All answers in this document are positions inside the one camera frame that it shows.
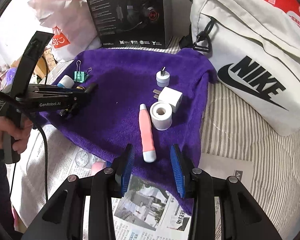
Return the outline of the person's left hand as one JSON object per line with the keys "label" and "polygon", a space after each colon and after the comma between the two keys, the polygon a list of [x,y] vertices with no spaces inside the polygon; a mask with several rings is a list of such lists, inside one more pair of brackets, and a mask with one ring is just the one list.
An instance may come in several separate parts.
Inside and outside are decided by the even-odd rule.
{"label": "person's left hand", "polygon": [[12,145],[14,151],[19,154],[27,149],[27,143],[30,137],[33,123],[28,118],[24,121],[24,127],[18,128],[15,124],[4,116],[0,116],[0,149],[3,149],[3,135],[7,133],[13,137],[16,142]]}

